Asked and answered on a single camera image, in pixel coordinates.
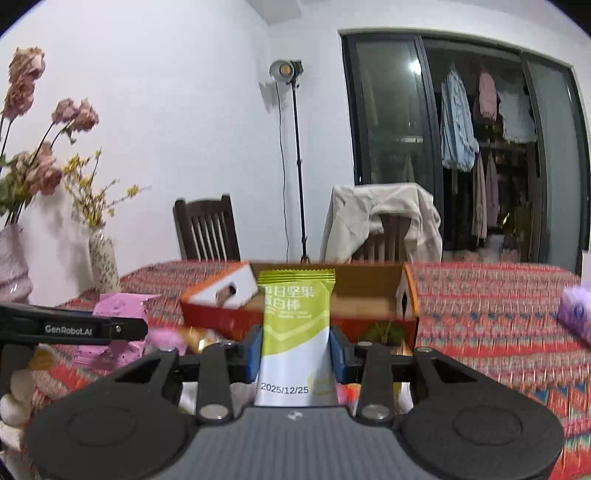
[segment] lamp head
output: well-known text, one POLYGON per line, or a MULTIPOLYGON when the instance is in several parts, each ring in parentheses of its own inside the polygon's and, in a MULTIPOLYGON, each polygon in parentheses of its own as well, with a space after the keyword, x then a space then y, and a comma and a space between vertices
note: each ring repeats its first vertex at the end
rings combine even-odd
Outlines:
POLYGON ((271 78, 276 82, 290 83, 303 73, 301 60, 276 60, 269 68, 271 78))

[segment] speckled vase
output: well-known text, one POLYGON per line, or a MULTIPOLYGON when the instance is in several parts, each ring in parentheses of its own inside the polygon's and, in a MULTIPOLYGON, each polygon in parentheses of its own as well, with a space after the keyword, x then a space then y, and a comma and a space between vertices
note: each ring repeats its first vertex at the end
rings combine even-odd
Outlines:
POLYGON ((113 240, 105 234, 104 228, 104 225, 93 228, 88 239, 92 276, 98 292, 121 291, 113 240))
POLYGON ((29 266, 21 244, 21 227, 7 225, 0 231, 0 301, 26 303, 33 291, 29 266))

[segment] patterned tablecloth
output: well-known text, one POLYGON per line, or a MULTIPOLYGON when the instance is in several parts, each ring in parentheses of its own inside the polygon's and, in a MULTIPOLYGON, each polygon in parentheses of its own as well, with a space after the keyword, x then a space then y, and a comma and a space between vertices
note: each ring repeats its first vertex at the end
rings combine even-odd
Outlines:
MULTIPOLYGON (((183 321, 179 299, 190 285, 225 269, 215 262, 169 262, 122 279, 124 291, 157 293, 150 326, 183 321)), ((579 279, 545 265, 413 264, 421 319, 417 345, 431 345, 520 390, 560 419, 566 446, 553 480, 591 474, 591 350, 556 321, 558 300, 579 279)), ((92 310, 88 291, 63 307, 92 310)), ((58 346, 58 364, 38 372, 36 408, 92 382, 101 372, 72 367, 74 347, 58 346)))

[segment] dark brown chair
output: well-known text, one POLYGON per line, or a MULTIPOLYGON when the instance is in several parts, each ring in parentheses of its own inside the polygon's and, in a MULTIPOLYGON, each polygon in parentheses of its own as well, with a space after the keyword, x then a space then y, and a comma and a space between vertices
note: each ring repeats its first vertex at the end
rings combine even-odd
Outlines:
POLYGON ((240 260, 230 196, 174 202, 174 216, 189 260, 240 260))
POLYGON ((384 233, 370 234, 351 259, 371 262, 406 262, 404 237, 410 227, 410 219, 396 215, 380 215, 380 220, 384 233))

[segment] cardboard box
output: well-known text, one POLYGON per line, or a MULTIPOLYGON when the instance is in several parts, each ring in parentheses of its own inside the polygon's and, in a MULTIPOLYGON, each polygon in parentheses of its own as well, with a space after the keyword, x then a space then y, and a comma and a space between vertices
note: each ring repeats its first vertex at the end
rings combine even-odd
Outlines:
POLYGON ((242 340, 252 325, 260 325, 265 309, 264 294, 256 287, 262 270, 309 270, 334 268, 336 284, 330 298, 330 324, 340 326, 352 342, 375 333, 377 322, 392 322, 406 333, 413 348, 418 328, 418 299, 410 269, 403 264, 353 263, 268 264, 236 263, 235 268, 196 284, 181 297, 187 326, 215 330, 236 341, 242 340), (221 295, 224 288, 232 295, 221 295))

